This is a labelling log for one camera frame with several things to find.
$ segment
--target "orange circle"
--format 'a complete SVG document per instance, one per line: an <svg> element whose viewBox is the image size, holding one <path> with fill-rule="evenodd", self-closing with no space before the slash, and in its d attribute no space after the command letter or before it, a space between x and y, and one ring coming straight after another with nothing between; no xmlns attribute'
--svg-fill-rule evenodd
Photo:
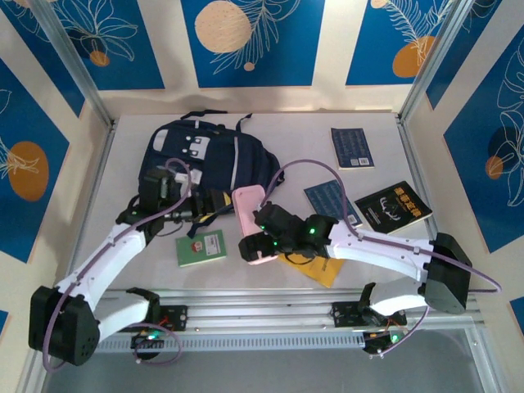
<svg viewBox="0 0 524 393"><path fill-rule="evenodd" d="M492 156L486 161L486 174L492 179L496 180L504 171L504 163L497 156Z"/></svg>
<svg viewBox="0 0 524 393"><path fill-rule="evenodd" d="M109 57L104 52L92 51L89 54L89 60L91 60L95 66L106 67L109 65Z"/></svg>
<svg viewBox="0 0 524 393"><path fill-rule="evenodd" d="M409 43L400 49L393 60L393 72L395 75L399 78L416 76L434 41L435 37L432 36L421 37L414 43Z"/></svg>
<svg viewBox="0 0 524 393"><path fill-rule="evenodd" d="M12 166L9 183L16 195L28 202L38 201L49 181L49 164L42 148L34 142L18 142L8 154L7 163Z"/></svg>

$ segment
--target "white table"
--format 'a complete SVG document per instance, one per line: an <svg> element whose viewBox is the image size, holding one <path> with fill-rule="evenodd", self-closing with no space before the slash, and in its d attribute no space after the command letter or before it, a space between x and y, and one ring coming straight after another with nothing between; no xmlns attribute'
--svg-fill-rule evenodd
<svg viewBox="0 0 524 393"><path fill-rule="evenodd" d="M138 171L152 133L180 115L125 115L120 118L93 210L87 222L76 264L81 264L100 245L137 194ZM203 120L235 127L242 115L207 115ZM242 123L242 131L259 138L274 153L280 164L300 158L320 160L337 167L330 128L363 128L375 162L374 169L339 171L348 197L355 201L401 180L413 186L395 122L390 113L280 113L257 114ZM303 190L332 179L325 169L310 164L296 165L286 172L286 182L273 193L271 200L302 218L314 213ZM167 224L165 231L173 228ZM137 255L111 285L111 289L143 287L160 289L301 289L320 288L280 260L258 266L248 265L240 257L237 244L240 231L233 215L218 218L204 230L224 231L228 257L206 264L179 268L174 239L189 229L185 225L171 237L158 237ZM424 222L396 233L400 237L427 237ZM372 265L347 261L333 287L361 288L369 282L387 282L399 274Z"/></svg>

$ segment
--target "book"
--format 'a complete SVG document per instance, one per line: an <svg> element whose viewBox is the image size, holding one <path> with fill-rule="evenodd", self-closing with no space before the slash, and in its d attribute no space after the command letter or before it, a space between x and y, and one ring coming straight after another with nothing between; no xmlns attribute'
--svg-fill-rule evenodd
<svg viewBox="0 0 524 393"><path fill-rule="evenodd" d="M176 239L178 266L190 266L224 258L227 255L224 234L221 230L200 233L193 239Z"/></svg>
<svg viewBox="0 0 524 393"><path fill-rule="evenodd" d="M306 188L304 192L317 215L342 220L341 188L336 180ZM350 224L355 227L362 225L362 219L347 197L346 206Z"/></svg>
<svg viewBox="0 0 524 393"><path fill-rule="evenodd" d="M331 129L338 169L374 168L363 129Z"/></svg>
<svg viewBox="0 0 524 393"><path fill-rule="evenodd" d="M326 288L332 287L335 278L337 278L338 272L341 271L342 265L346 262L345 260L326 260L325 258L317 256L308 263L308 258L297 254L291 254L288 256L288 258L294 263L286 260L284 255L280 255L278 258L292 268L302 272L309 278L312 278L314 281L324 285Z"/></svg>
<svg viewBox="0 0 524 393"><path fill-rule="evenodd" d="M358 199L355 204L373 230L388 234L433 213L405 181Z"/></svg>

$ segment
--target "navy backpack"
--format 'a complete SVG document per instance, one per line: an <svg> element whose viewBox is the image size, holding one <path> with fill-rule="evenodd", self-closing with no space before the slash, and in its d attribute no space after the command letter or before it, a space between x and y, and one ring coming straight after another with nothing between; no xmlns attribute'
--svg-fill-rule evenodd
<svg viewBox="0 0 524 393"><path fill-rule="evenodd" d="M260 184L267 191L271 178L280 169L277 157L264 149L262 142L241 132L241 118L236 129L226 129L223 124L212 124L189 117L205 114L223 114L226 111L193 111L159 127L152 135L140 169L138 181L149 169L163 166L169 158L179 158L191 169L201 171L200 191L231 192L240 187ZM284 173L277 185L284 181ZM232 211L233 204L217 211L206 221L194 224L188 236L194 236L201 226L211 224L217 215Z"/></svg>

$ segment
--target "green notebook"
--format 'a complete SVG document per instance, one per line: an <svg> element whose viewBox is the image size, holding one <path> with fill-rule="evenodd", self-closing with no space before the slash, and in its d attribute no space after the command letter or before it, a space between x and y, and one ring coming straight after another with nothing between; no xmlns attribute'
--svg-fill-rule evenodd
<svg viewBox="0 0 524 393"><path fill-rule="evenodd" d="M221 230L201 233L193 239L181 237L176 240L176 245L180 267L217 260L227 255Z"/></svg>

